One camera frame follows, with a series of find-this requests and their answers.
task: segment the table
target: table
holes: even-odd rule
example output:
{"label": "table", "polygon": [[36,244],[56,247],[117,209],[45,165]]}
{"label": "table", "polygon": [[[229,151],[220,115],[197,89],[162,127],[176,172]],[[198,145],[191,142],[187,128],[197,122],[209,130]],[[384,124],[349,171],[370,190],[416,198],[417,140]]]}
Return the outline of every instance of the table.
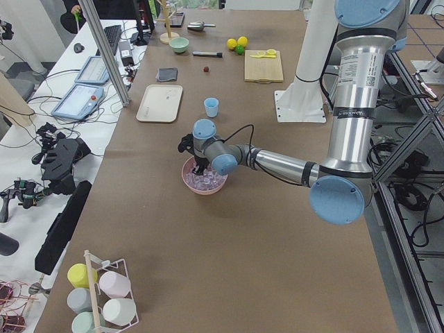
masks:
{"label": "table", "polygon": [[[110,26],[114,24],[122,24],[128,31],[122,33],[122,38],[129,38],[134,32],[135,21],[103,21],[103,26]],[[82,53],[74,53],[73,45],[81,42],[85,47]],[[64,129],[66,135],[72,135],[70,128],[73,124],[67,125],[65,121],[57,122],[50,116],[50,112],[56,106],[57,99],[38,98],[39,96],[57,96],[63,97],[69,88],[74,84],[74,79],[78,71],[67,71],[70,69],[80,69],[89,56],[96,53],[97,47],[92,38],[89,26],[86,24],[80,30],[80,33],[73,39],[72,43],[67,47],[59,61],[48,74],[48,79],[44,81],[39,89],[34,94],[33,101],[29,105],[37,113],[33,120],[33,125],[28,128],[20,128],[13,126],[6,133],[5,137],[0,143],[0,191],[11,186],[14,180],[18,177],[23,179],[34,179],[41,181],[41,171],[38,166],[31,164],[31,158],[40,152],[40,146],[36,142],[32,142],[31,136],[35,136],[35,131],[47,121],[58,128]],[[133,50],[133,56],[137,62],[142,58],[146,46],[136,46]],[[124,74],[124,67],[118,59],[121,73]],[[119,97],[115,93],[115,89],[111,83],[105,86],[105,93],[107,94],[103,103],[101,103],[101,116],[98,121],[83,123],[76,126],[75,131],[79,132],[80,137],[91,148],[96,155],[89,155],[79,161],[74,167],[74,180],[78,184],[82,180],[94,182],[97,171],[103,160],[105,147],[107,146],[111,134],[114,130],[117,119],[119,118],[121,103]],[[31,141],[30,144],[21,148],[7,148],[6,146],[21,146]],[[34,258],[38,253],[40,247],[44,243],[46,233],[54,221],[57,214],[63,211],[70,196],[52,195],[43,199],[38,203],[37,207],[32,207],[29,210],[24,210],[17,204],[17,199],[11,200],[9,204],[9,221],[7,223],[0,223],[0,232],[7,234],[20,242],[19,250],[9,256],[0,257],[0,280],[11,281],[20,280],[22,282],[32,284],[34,282],[42,282],[43,287],[51,288],[53,281],[58,274],[58,265],[54,269],[51,276],[46,276],[37,272],[34,269]],[[24,294],[28,295],[27,287],[24,288]],[[32,332],[43,307],[46,303],[46,298],[42,295],[37,297],[35,302],[30,303],[26,308],[26,332]]]}
{"label": "table", "polygon": [[[177,145],[205,118],[209,96],[220,102],[214,122],[221,136],[253,123],[256,146],[306,160],[326,156],[331,117],[326,124],[278,123],[274,110],[274,90],[293,81],[302,13],[185,15],[176,30],[190,40],[182,55],[160,44],[164,29],[156,28],[35,332],[69,331],[74,314],[65,305],[72,289],[65,272],[83,262],[85,249],[126,259],[140,317],[129,332],[396,332],[363,219],[329,225],[309,208],[307,189],[245,168],[213,196],[191,193],[180,176],[189,156]],[[216,28],[188,32],[187,23],[198,20]],[[244,82],[244,58],[225,47],[240,35],[248,36],[250,49],[281,51],[282,84]],[[195,58],[192,51],[223,51],[223,58]],[[178,119],[139,123],[142,95],[161,67],[179,69]]]}

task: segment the white desk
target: white desk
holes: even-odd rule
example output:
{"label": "white desk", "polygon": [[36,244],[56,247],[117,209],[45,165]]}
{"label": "white desk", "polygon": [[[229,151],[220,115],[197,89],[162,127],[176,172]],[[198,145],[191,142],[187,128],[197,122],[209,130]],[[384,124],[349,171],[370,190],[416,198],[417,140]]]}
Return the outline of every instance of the white desk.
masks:
{"label": "white desk", "polygon": [[[104,21],[103,26],[110,26],[115,24],[122,24],[122,31],[132,28],[122,33],[122,38],[129,38],[136,30],[134,21]],[[80,42],[85,50],[82,53],[74,53],[74,44]],[[54,68],[49,73],[49,76],[61,71],[69,69],[80,69],[89,56],[95,55],[97,46],[92,38],[89,26],[86,24],[80,30],[80,33],[74,38],[72,43],[60,57]],[[133,49],[133,58],[137,63],[143,57],[146,46],[135,46]],[[116,53],[116,58],[119,62],[119,70],[121,74],[125,74],[124,67],[120,61],[119,51]],[[37,96],[57,96],[63,97],[69,88],[74,84],[74,79],[78,71],[68,71],[59,75],[54,75],[43,82],[33,97]],[[78,184],[82,180],[94,182],[97,171],[102,162],[101,155],[104,154],[106,146],[110,141],[111,135],[114,131],[115,122],[119,118],[122,105],[119,102],[119,97],[116,95],[115,89],[109,82],[105,86],[106,97],[100,104],[101,115],[98,118],[95,112],[90,119],[97,119],[82,123],[75,127],[75,131],[80,133],[80,137],[90,147],[93,154],[88,155],[74,166],[74,180]],[[11,186],[14,180],[18,177],[25,180],[41,181],[40,166],[33,165],[31,158],[40,152],[40,146],[31,142],[30,144],[21,148],[6,148],[5,146],[21,146],[31,141],[31,136],[35,136],[35,131],[46,122],[52,123],[57,128],[72,128],[71,125],[61,125],[60,123],[70,122],[65,119],[58,123],[53,117],[49,116],[52,109],[56,106],[58,99],[35,99],[29,103],[30,107],[37,113],[34,125],[20,128],[13,126],[1,140],[0,144],[0,191]],[[67,136],[70,130],[63,131]],[[50,288],[58,273],[58,265],[51,276],[43,275],[34,269],[34,258],[38,253],[40,247],[46,239],[46,232],[53,223],[57,214],[63,211],[69,196],[65,195],[50,195],[41,200],[37,207],[32,207],[29,210],[18,206],[18,199],[13,199],[9,203],[9,220],[7,223],[0,224],[0,232],[18,240],[20,242],[19,250],[9,257],[0,256],[0,280],[11,281],[20,280],[32,284],[42,280],[44,288]],[[37,300],[30,302],[24,312],[27,328],[25,332],[32,332],[37,324],[46,298],[43,295],[37,295]]]}

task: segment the marker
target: marker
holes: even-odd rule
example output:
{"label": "marker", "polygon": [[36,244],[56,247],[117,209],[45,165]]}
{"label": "marker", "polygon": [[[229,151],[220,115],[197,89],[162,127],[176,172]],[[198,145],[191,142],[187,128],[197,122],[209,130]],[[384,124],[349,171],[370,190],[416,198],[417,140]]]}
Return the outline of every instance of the marker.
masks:
{"label": "marker", "polygon": [[222,58],[222,52],[200,52],[200,51],[193,51],[193,56],[198,56],[198,57],[218,57],[218,58]]}

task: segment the person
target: person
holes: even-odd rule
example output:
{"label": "person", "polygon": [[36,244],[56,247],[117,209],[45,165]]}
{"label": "person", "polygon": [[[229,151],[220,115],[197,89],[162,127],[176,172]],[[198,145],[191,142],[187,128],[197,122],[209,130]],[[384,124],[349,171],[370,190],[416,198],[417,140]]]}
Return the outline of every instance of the person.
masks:
{"label": "person", "polygon": [[[85,24],[86,19],[77,0],[63,0],[67,12],[60,16],[60,23],[70,33],[77,33],[75,14],[79,14],[78,27]],[[135,19],[133,0],[94,0],[94,6],[101,19]]]}

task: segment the black box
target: black box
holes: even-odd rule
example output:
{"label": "black box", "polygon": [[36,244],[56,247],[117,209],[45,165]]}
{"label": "black box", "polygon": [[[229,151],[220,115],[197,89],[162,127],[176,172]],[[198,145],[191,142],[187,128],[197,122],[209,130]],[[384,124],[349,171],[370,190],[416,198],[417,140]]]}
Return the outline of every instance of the black box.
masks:
{"label": "black box", "polygon": [[131,45],[128,40],[119,42],[119,51],[122,64],[124,66],[134,65],[133,54],[131,53]]}

